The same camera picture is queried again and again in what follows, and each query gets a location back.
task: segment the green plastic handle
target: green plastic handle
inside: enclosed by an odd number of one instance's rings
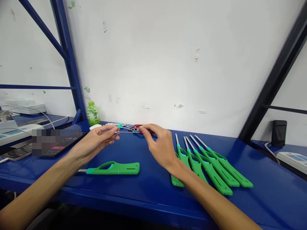
[[[180,180],[178,180],[176,177],[174,177],[172,174],[170,175],[171,180],[172,180],[172,184],[177,186],[177,187],[184,187],[184,185],[180,182]]]
[[[234,177],[230,175],[229,172],[223,168],[223,166],[221,166],[218,157],[216,157],[211,152],[207,152],[201,146],[199,147],[199,149],[206,158],[210,159],[215,171],[220,175],[220,177],[223,179],[223,181],[225,181],[228,186],[240,187],[240,183],[236,179],[234,179]]]
[[[120,164],[115,161],[109,161],[99,166],[98,168],[89,168],[86,174],[93,175],[136,175],[140,172],[140,163]]]
[[[201,161],[201,165],[205,169],[208,174],[210,180],[214,184],[215,188],[223,195],[232,196],[232,190],[228,187],[228,185],[220,178],[220,176],[216,173],[212,166],[212,162],[205,156],[200,155],[196,149],[193,150],[195,155]]]
[[[218,154],[217,152],[212,151],[209,147],[207,150],[218,159],[220,164],[240,183],[242,187],[254,187],[253,183],[246,179],[241,173],[239,173],[225,157],[223,157],[221,154]]]
[[[189,165],[189,156],[184,149],[180,148],[180,144],[177,144],[177,152],[179,155],[179,159],[182,160],[185,165],[188,166],[189,169],[191,169]]]
[[[205,177],[205,175],[204,175],[204,173],[202,172],[202,169],[201,169],[201,161],[198,159],[197,156],[195,156],[193,153],[191,153],[190,149],[186,149],[186,151],[189,155],[189,160],[190,160],[190,163],[191,163],[192,171],[208,183],[208,181],[207,181],[207,179],[206,179],[206,177]]]

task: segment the blue metal post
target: blue metal post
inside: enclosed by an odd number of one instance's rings
[[[74,125],[74,124],[78,123],[79,120],[80,120],[80,116],[81,116],[81,110],[78,109],[77,112],[76,112],[75,118],[73,120],[73,123],[71,125]]]
[[[55,39],[55,37],[52,35],[48,27],[45,25],[45,23],[42,21],[42,19],[39,17],[39,15],[36,13],[32,5],[29,3],[28,0],[19,0],[19,2],[23,5],[23,7],[26,9],[26,11],[29,13],[29,15],[33,18],[33,20],[36,22],[36,24],[40,27],[40,29],[43,31],[43,33],[47,36],[47,38],[50,40],[52,45],[57,49],[57,51],[60,53],[60,55],[64,58],[65,61],[68,61],[68,56],[58,43],[58,41]]]
[[[0,88],[18,88],[18,89],[76,89],[75,87],[65,86],[29,86],[29,85],[3,85]]]
[[[76,110],[81,110],[81,116],[82,120],[87,119],[83,97],[82,97],[82,91],[78,76],[78,70],[77,65],[75,61],[75,55],[73,51],[73,46],[71,43],[70,33],[69,33],[69,27],[66,19],[64,4],[62,0],[50,0],[51,7],[53,10],[55,23],[58,28],[59,38],[61,45],[63,47],[63,50],[66,52],[68,59],[65,60],[66,70],[70,82],[71,87],[75,87],[75,90],[72,90],[75,107]]]

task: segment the finger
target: finger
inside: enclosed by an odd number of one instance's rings
[[[108,138],[108,140],[110,141],[110,140],[119,140],[120,139],[120,137],[119,137],[119,135],[113,135],[113,136],[111,136],[110,138]]]
[[[102,135],[100,135],[100,136],[99,136],[100,139],[101,139],[101,140],[108,140],[108,139],[110,139],[110,138],[115,134],[115,132],[117,131],[117,129],[118,129],[117,126],[113,127],[113,128],[110,129],[109,131],[107,131],[107,132],[103,133]]]
[[[118,126],[114,126],[114,125],[104,125],[101,127],[97,127],[95,129],[93,129],[98,135],[101,135],[104,131],[108,130],[108,129],[113,129],[116,128],[117,130],[119,130]]]
[[[106,146],[110,145],[110,144],[114,144],[114,141],[113,140],[110,140],[110,141],[107,141],[106,142]]]
[[[164,130],[164,128],[156,125],[156,124],[148,124],[148,125],[142,125],[141,127],[146,128],[146,129],[150,129],[151,131],[155,132],[155,134],[157,135],[157,137],[159,137],[159,135],[161,134],[161,131]]]
[[[147,143],[148,143],[148,146],[149,145],[153,145],[155,144],[155,141],[153,140],[153,137],[151,136],[150,132],[144,128],[143,126],[140,127],[140,130],[142,131]]]

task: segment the white cap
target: white cap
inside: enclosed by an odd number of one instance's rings
[[[90,127],[90,130],[94,129],[94,128],[98,128],[98,127],[101,127],[102,125],[101,124],[95,124],[93,126]]]

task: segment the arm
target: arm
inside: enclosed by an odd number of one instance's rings
[[[203,181],[176,157],[170,131],[154,124],[143,125],[139,129],[144,134],[149,150],[157,162],[186,186],[220,229],[261,229],[240,209]],[[152,139],[147,129],[151,129],[157,134],[157,141]]]
[[[119,140],[118,127],[102,126],[91,130],[62,159],[48,169],[20,196],[0,211],[0,229],[25,229],[70,177],[105,146]]]

